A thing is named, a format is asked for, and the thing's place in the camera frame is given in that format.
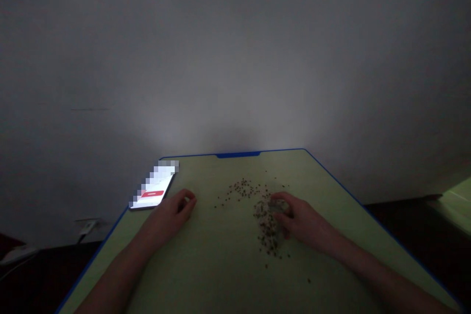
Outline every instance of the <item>right hand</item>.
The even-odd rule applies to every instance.
[[[292,234],[297,240],[333,257],[341,252],[342,247],[348,242],[306,201],[286,192],[275,193],[271,199],[284,200],[289,206],[284,213],[273,214],[273,217],[285,228],[285,234]]]

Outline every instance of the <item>wall socket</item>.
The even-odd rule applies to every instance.
[[[89,234],[94,228],[99,228],[103,222],[99,218],[85,218],[74,221],[78,228],[78,234],[80,236]]]

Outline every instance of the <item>light green tabletop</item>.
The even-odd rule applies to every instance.
[[[443,303],[457,303],[305,150],[262,152],[255,157],[215,155],[180,161],[168,197],[192,190],[191,219],[147,265],[129,313],[349,313],[381,312],[370,290],[342,265],[296,240],[275,258],[260,251],[253,217],[257,197],[224,202],[242,178],[307,200],[337,229]],[[72,313],[151,211],[127,211],[60,313]]]

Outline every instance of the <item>blue table trim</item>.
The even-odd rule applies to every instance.
[[[350,195],[367,213],[368,215],[370,215],[371,218],[373,218],[376,223],[386,231],[386,233],[396,241],[396,243],[399,244],[399,246],[404,249],[404,251],[411,257],[413,258],[424,270],[425,272],[427,272],[430,277],[432,277],[432,279],[438,283],[438,285],[444,289],[448,295],[460,306],[461,310],[464,312],[464,313],[467,313],[463,303],[461,303],[461,301],[459,301],[453,293],[451,293],[436,277],[434,274],[432,274],[414,255],[412,255],[409,250],[407,250],[397,239],[395,236],[393,236],[391,234],[391,232],[389,232],[386,227],[384,227],[381,222],[379,222],[376,217],[373,216],[373,214],[371,212],[369,212],[369,210],[367,208],[365,208],[365,206],[363,206],[363,204],[358,201],[358,199],[353,196],[353,194],[348,191],[348,189],[343,186],[343,184],[341,182],[339,182],[337,180],[337,178],[335,178],[332,173],[330,173],[327,168],[325,168],[322,163],[320,163],[317,158],[315,158],[308,150],[306,150],[305,148],[292,148],[292,149],[281,149],[281,150],[266,150],[266,151],[249,151],[249,152],[236,152],[236,153],[222,153],[222,154],[202,154],[202,155],[185,155],[185,156],[168,156],[168,157],[162,157],[160,158],[159,160],[162,160],[164,158],[179,158],[179,157],[197,157],[197,156],[216,156],[218,158],[237,158],[237,157],[256,157],[256,156],[259,156],[262,152],[275,152],[275,151],[292,151],[292,150],[304,150],[306,151],[312,158],[314,158],[314,160],[319,163],[319,165],[324,168],[324,170],[329,173],[329,175],[337,182],[339,183],[339,185],[348,193],[348,195]],[[101,251],[101,249],[103,248],[104,244],[106,243],[106,241],[108,240],[109,236],[111,235],[111,233],[113,233],[114,229],[116,228],[116,226],[118,225],[119,221],[121,220],[121,218],[124,216],[124,214],[126,213],[126,211],[128,210],[128,206],[126,206],[126,208],[124,209],[124,211],[121,213],[121,215],[119,216],[118,220],[116,221],[116,223],[113,225],[113,228],[111,228],[111,230],[109,231],[108,235],[106,236],[106,238],[103,240],[103,242],[100,244],[99,248],[97,249],[97,251],[95,252],[95,254],[93,254],[93,257],[90,259],[90,261],[88,262],[87,266],[83,269],[83,271],[80,273],[80,276],[77,278],[77,280],[75,281],[74,285],[72,286],[72,288],[70,289],[70,291],[67,293],[67,296],[64,298],[64,300],[62,301],[62,303],[60,304],[59,308],[57,308],[57,310],[55,311],[55,314],[58,314],[60,312],[60,310],[62,309],[62,307],[64,306],[64,304],[67,302],[67,300],[69,299],[69,297],[72,295],[72,293],[74,292],[75,288],[77,287],[77,285],[79,284],[80,280],[82,279],[82,277],[85,275],[85,273],[87,272],[88,268],[90,267],[90,265],[92,264],[93,260],[95,260],[95,258],[97,257],[98,253]]]

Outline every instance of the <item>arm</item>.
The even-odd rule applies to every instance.
[[[195,195],[186,189],[170,199],[164,199],[129,245],[112,261],[75,313],[122,312],[149,259],[180,230],[195,205]]]
[[[274,214],[283,226],[286,238],[293,235],[308,246],[340,261],[371,284],[385,302],[401,313],[454,313],[344,237],[306,201],[284,192],[273,194],[272,199],[282,199],[289,206],[285,213]]]

